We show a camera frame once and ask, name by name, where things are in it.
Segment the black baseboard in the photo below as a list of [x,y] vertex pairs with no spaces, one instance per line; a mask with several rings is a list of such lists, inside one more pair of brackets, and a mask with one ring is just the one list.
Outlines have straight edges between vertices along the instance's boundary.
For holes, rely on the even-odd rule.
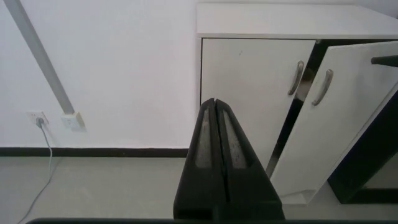
[[[188,149],[63,148],[54,147],[58,157],[172,157],[185,158]],[[0,147],[0,156],[49,156],[46,147]]]

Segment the cabinet top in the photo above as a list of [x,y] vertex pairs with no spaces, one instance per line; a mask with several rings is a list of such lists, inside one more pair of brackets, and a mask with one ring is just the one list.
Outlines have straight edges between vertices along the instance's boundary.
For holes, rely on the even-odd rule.
[[197,36],[269,39],[398,39],[398,19],[354,5],[197,6]]

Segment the white cabinet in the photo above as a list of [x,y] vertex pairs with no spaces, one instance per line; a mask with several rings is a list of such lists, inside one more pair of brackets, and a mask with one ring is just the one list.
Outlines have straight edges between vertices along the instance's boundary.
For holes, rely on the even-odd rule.
[[398,20],[363,7],[199,4],[197,37],[201,101],[231,106],[263,168],[298,62],[317,71],[271,177],[284,203],[308,203],[398,89],[398,68],[371,63],[398,55]]
[[209,98],[228,102],[263,167],[274,150],[314,43],[203,40],[202,102]]
[[[398,82],[398,68],[371,63],[373,57],[390,55],[398,55],[398,42],[328,48],[271,177],[280,196],[301,194],[307,202],[327,180]],[[328,70],[333,78],[324,91]]]

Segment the white wall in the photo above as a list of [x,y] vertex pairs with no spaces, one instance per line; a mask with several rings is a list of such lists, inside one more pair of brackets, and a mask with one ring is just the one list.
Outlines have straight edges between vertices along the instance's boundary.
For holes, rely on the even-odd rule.
[[[188,147],[198,109],[196,0],[22,3],[87,131],[63,127],[62,110],[0,1],[0,147],[45,146],[26,118],[30,110],[45,113],[57,147]],[[357,3],[398,16],[395,0],[322,3]]]

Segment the black frame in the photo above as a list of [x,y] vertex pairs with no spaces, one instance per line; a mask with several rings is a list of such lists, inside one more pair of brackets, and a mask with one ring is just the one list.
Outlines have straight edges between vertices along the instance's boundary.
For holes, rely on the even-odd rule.
[[398,152],[398,92],[329,177],[340,203],[398,203],[398,189],[363,186]]

